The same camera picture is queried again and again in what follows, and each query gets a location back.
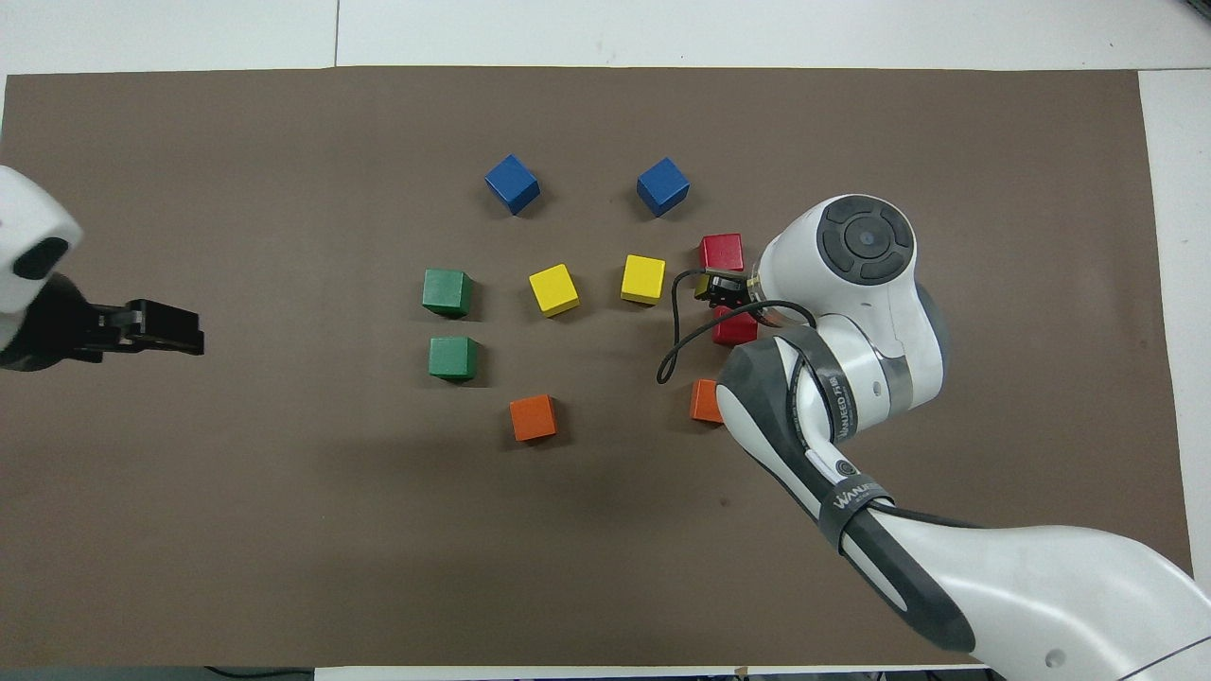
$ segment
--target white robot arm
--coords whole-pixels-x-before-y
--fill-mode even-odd
[[[0,368],[38,371],[103,353],[203,353],[197,315],[147,299],[88,303],[54,268],[84,233],[50,194],[0,166]]]
[[[1205,677],[1211,600],[1152,549],[1092,530],[981,530],[905,511],[837,450],[941,389],[947,336],[916,263],[908,221],[880,199],[837,196],[794,221],[746,285],[757,302],[799,303],[815,326],[762,311],[782,327],[724,365],[728,430],[935,645],[1011,681]]]

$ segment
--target velcro strap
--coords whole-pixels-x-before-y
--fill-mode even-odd
[[[840,553],[840,536],[845,526],[874,499],[891,499],[891,494],[869,475],[850,475],[833,486],[820,502],[820,531]]]

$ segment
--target blue cube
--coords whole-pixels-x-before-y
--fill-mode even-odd
[[[689,194],[689,181],[667,156],[639,176],[635,185],[652,214],[660,217]]]
[[[539,194],[538,178],[512,154],[488,171],[483,179],[497,199],[500,199],[515,216]]]

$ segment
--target circular gray button pad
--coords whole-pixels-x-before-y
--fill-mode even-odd
[[[908,221],[891,204],[849,195],[825,208],[816,247],[837,276],[874,286],[891,281],[908,267],[913,236]]]

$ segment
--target green cube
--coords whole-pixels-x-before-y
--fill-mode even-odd
[[[466,315],[471,311],[471,277],[457,269],[426,269],[420,304],[440,315]]]
[[[475,378],[475,340],[466,336],[429,340],[429,374],[447,380]]]

